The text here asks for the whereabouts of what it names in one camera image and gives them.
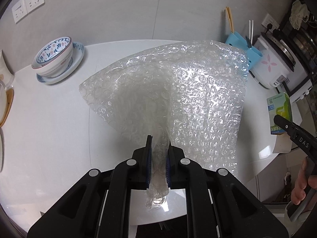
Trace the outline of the person's right hand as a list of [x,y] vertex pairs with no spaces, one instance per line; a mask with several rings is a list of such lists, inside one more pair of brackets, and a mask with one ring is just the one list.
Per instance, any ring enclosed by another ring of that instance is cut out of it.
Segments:
[[307,168],[307,158],[304,158],[302,162],[301,169],[298,173],[297,180],[294,185],[294,189],[291,192],[291,201],[298,205],[306,197],[305,188],[309,185],[312,189],[316,189],[316,176],[310,175],[309,177],[305,176],[305,171]]

